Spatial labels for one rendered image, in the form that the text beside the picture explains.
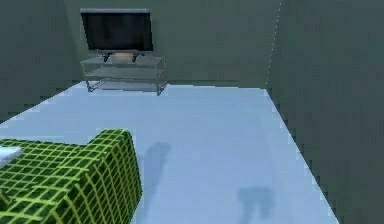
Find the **black flat television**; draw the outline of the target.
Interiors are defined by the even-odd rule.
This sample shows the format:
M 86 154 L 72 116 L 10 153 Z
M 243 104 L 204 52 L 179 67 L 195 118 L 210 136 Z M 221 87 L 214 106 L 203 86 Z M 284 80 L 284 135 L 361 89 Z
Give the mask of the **black flat television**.
M 81 8 L 80 15 L 88 50 L 103 53 L 104 61 L 121 52 L 133 53 L 135 61 L 154 49 L 148 8 Z

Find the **white cushion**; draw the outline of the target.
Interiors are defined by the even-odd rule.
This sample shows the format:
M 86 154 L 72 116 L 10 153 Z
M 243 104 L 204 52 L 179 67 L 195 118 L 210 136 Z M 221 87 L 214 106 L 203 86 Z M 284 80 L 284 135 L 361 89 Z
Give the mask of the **white cushion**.
M 20 147 L 0 146 L 0 169 L 18 158 L 23 153 Z

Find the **grey glass television stand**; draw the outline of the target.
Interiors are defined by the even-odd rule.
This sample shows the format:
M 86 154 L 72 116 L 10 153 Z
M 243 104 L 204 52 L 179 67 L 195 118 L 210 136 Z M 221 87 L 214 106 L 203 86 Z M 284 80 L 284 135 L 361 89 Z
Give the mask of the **grey glass television stand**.
M 155 92 L 167 86 L 166 59 L 134 54 L 97 55 L 81 62 L 89 92 L 122 90 Z

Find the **green checked sofa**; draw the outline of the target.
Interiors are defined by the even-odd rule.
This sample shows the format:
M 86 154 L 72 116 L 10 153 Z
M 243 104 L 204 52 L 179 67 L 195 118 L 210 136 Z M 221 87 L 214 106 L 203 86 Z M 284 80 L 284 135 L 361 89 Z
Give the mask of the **green checked sofa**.
M 130 224 L 143 194 L 129 131 L 85 145 L 0 139 L 22 153 L 0 168 L 0 224 Z

